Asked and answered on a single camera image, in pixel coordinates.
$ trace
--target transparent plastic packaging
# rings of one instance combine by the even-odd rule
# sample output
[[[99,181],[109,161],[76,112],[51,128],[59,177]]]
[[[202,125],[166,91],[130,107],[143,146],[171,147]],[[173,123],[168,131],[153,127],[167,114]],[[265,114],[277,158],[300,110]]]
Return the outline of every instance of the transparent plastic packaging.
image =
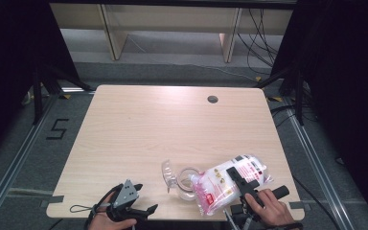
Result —
[[[236,183],[226,170],[235,167],[247,182],[257,180],[260,185],[272,181],[267,166],[254,155],[240,155],[205,172],[193,174],[191,182],[199,211],[211,216],[241,196]]]
[[[184,200],[195,200],[196,193],[193,191],[191,185],[191,176],[198,175],[200,170],[195,167],[185,167],[176,174],[173,170],[172,162],[167,160],[162,163],[161,166],[163,178],[167,185],[167,192],[170,192],[170,188],[176,189],[178,195]]]

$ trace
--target plastic bag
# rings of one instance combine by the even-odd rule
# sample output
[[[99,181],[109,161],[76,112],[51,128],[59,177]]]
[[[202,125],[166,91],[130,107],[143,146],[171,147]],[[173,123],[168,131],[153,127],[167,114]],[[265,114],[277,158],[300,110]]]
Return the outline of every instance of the plastic bag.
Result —
[[[266,165],[253,155],[240,155],[201,174],[193,174],[192,187],[202,215],[211,216],[241,196],[238,186],[226,171],[231,167],[235,167],[247,182],[256,179],[264,185],[272,181]]]

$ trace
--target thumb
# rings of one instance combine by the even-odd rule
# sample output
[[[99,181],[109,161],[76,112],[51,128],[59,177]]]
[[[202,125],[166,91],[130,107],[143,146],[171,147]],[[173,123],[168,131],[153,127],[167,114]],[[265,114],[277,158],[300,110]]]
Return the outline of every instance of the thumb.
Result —
[[[124,221],[118,222],[118,228],[117,229],[126,229],[129,228],[137,223],[136,219],[129,218],[125,219]]]
[[[247,203],[250,205],[252,210],[257,213],[258,215],[263,210],[262,206],[256,201],[256,199],[251,194],[244,195]]]

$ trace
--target gray carpet floor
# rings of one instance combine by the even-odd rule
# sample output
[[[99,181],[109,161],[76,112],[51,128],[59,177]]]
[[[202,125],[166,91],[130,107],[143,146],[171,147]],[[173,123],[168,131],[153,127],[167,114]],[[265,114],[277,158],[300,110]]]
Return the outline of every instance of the gray carpet floor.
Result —
[[[76,62],[82,81],[91,86],[100,84],[145,84],[145,85],[199,85],[222,87],[252,87],[252,80],[258,76],[249,68],[223,67],[225,71],[239,76],[228,75],[216,69],[192,65],[132,64],[132,63],[93,63]],[[61,81],[63,86],[72,86]],[[277,97],[281,81],[276,81],[264,89],[268,97]],[[46,122],[32,147],[21,171],[11,186],[10,192],[0,208],[0,229],[50,229],[58,219],[48,218],[43,201],[47,201],[57,185],[58,178],[67,160],[70,149],[80,129],[85,112],[92,100],[92,94],[72,94],[69,99],[56,98],[49,111]],[[283,102],[268,102],[270,108],[285,105]],[[0,181],[6,169],[20,149],[32,127],[34,117],[33,103],[26,104],[18,111],[7,135],[0,145]],[[66,128],[62,139],[48,140],[58,136],[51,130],[57,119]],[[291,124],[286,111],[273,117],[276,124],[291,172],[330,212],[330,206],[316,179],[309,160]],[[305,129],[321,159],[327,174],[341,197],[355,229],[368,229],[368,206],[363,200],[355,182],[343,165],[337,164],[338,156],[332,143],[315,116],[311,107],[304,108]],[[298,183],[297,190],[306,204],[306,216],[302,220],[305,229],[335,229],[331,219]],[[64,219],[54,229],[82,229],[84,219]],[[155,222],[136,229],[223,229],[225,224],[209,223],[162,223]]]

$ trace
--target light wooden tabletop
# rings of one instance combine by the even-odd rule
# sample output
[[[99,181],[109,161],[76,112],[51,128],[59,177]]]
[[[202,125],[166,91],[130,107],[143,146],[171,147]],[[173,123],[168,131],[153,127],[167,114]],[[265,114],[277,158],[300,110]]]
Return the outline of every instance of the light wooden tabletop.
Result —
[[[218,98],[216,103],[208,97]],[[51,218],[87,218],[73,205],[96,204],[112,187],[130,179],[143,184],[133,208],[158,204],[149,219],[225,220],[222,211],[203,217],[195,201],[185,201],[167,186],[161,172],[170,159],[176,171],[208,170],[241,154],[258,156],[274,181],[257,188],[286,185],[300,201],[276,127],[261,89],[189,86],[101,85],[54,191]],[[303,209],[293,209],[295,219]]]

